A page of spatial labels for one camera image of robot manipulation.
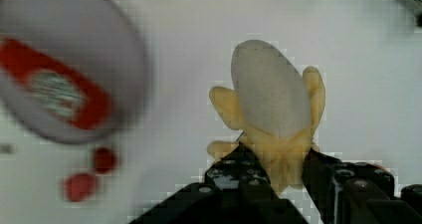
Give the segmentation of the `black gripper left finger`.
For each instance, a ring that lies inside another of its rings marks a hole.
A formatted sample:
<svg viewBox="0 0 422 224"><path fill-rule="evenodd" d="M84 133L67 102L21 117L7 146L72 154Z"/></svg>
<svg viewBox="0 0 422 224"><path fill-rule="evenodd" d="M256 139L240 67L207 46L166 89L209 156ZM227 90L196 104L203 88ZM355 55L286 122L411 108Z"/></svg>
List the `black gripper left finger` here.
<svg viewBox="0 0 422 224"><path fill-rule="evenodd" d="M280 198L253 151L239 144L191 183L128 224L309 224Z"/></svg>

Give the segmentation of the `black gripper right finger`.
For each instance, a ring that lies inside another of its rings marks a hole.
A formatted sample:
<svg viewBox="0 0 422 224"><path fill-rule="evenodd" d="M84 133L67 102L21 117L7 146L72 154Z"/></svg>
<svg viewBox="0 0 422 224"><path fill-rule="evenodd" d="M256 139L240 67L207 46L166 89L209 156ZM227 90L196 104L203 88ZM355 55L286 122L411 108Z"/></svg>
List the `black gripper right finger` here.
<svg viewBox="0 0 422 224"><path fill-rule="evenodd" d="M422 224L421 186L395 195L389 171L366 162L343 162L310 150L303 184L323 224Z"/></svg>

